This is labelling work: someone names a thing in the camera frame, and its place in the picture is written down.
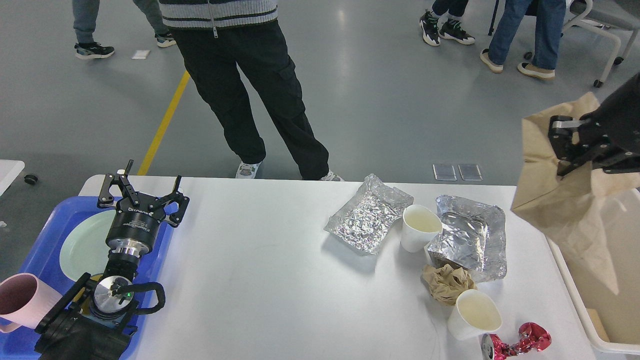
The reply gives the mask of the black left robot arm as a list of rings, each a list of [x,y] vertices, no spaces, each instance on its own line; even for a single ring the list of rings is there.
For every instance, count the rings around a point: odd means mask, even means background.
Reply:
[[[114,208],[105,237],[109,248],[98,279],[83,273],[35,328],[34,350],[41,360],[118,360],[130,346],[137,326],[131,319],[163,309],[166,294],[154,281],[135,283],[141,259],[154,249],[163,223],[176,228],[190,199],[180,190],[178,175],[170,193],[158,197],[134,189],[130,160],[120,174],[106,174],[97,200]]]

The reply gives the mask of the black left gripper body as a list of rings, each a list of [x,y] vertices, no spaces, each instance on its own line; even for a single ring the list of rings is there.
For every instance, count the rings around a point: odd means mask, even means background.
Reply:
[[[141,258],[153,250],[160,224],[165,219],[163,208],[139,201],[135,207],[132,200],[122,198],[116,203],[116,214],[107,233],[105,243],[112,253]]]

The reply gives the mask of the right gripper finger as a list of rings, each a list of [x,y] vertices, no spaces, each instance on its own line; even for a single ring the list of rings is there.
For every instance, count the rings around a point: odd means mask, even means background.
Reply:
[[[558,159],[558,176],[564,177],[589,162],[594,169],[612,172],[607,157],[613,153],[613,144],[597,122],[589,118],[576,120],[567,115],[553,115],[548,139]]]
[[[628,174],[640,172],[640,155],[632,152],[618,152],[599,156],[592,160],[593,169],[601,169],[605,174]]]

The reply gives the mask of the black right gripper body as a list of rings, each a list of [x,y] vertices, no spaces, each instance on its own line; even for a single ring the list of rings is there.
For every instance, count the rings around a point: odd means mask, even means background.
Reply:
[[[580,117],[580,143],[594,146],[608,141],[613,150],[639,155],[640,74],[613,91],[597,109]]]

